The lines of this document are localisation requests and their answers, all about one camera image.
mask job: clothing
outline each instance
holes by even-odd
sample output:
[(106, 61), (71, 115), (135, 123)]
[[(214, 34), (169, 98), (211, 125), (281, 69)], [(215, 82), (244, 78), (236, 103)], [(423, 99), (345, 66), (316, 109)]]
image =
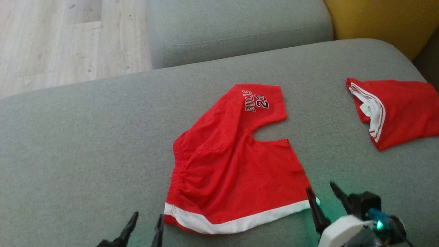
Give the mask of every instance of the clothing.
[(348, 78), (346, 87), (363, 123), (370, 124), (379, 151), (410, 140), (439, 135), (439, 94), (419, 81), (364, 81)]
[(236, 233), (309, 208), (309, 181), (289, 141), (252, 135), (286, 118), (279, 86), (231, 88), (174, 143), (165, 223)]

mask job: green led light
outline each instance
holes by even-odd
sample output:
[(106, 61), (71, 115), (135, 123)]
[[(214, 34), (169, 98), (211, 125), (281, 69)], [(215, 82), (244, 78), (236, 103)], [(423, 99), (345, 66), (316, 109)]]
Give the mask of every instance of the green led light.
[(383, 228), (383, 223), (381, 223), (381, 221), (377, 222), (377, 230), (380, 230), (381, 228)]

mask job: blue component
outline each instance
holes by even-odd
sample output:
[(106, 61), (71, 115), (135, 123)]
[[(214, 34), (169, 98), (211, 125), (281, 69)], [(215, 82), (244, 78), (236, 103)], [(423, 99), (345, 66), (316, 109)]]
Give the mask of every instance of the blue component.
[(368, 211), (369, 218), (377, 222), (377, 229), (380, 230), (385, 227), (388, 230), (393, 229), (393, 220), (385, 213), (371, 208)]

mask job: black claw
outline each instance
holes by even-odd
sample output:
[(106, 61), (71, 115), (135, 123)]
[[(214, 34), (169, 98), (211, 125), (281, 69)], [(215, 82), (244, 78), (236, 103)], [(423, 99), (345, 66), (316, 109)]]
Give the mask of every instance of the black claw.
[(311, 208), (311, 213), (313, 215), (314, 225), (316, 226), (316, 231), (322, 235), (323, 231), (331, 224), (331, 221), (326, 218), (320, 206), (317, 204), (316, 195), (310, 187), (306, 188), (306, 193), (308, 195), (309, 207)]
[(329, 185), (331, 185), (331, 189), (334, 192), (335, 196), (342, 202), (346, 213), (352, 214), (352, 205), (348, 196), (334, 182), (329, 182)]
[(125, 228), (120, 233), (119, 239), (121, 241), (125, 241), (130, 238), (131, 233), (133, 232), (134, 228), (136, 227), (137, 218), (139, 218), (139, 212), (135, 212), (133, 216), (131, 217), (128, 224), (125, 226)]
[(151, 247), (162, 247), (163, 239), (163, 215), (161, 214), (158, 218), (157, 224), (155, 225), (155, 236), (152, 241)]

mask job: gray fabric upholstery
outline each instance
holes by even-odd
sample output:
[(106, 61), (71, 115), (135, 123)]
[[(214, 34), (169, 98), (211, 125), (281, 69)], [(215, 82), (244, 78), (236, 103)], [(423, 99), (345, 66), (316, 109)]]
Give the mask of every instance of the gray fabric upholstery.
[[(359, 80), (423, 80), (377, 40), (341, 40), (159, 69), (0, 101), (1, 246), (95, 246), (140, 218), (130, 247), (149, 246), (173, 169), (173, 141), (236, 83), (280, 85), (288, 119), (260, 140), (288, 138), (324, 212), (345, 215), (329, 181), (370, 190), (415, 246), (439, 243), (439, 138), (378, 152), (345, 88)], [(227, 236), (166, 226), (164, 247), (314, 247), (309, 210)]]
[(154, 69), (332, 40), (322, 0), (149, 0)]

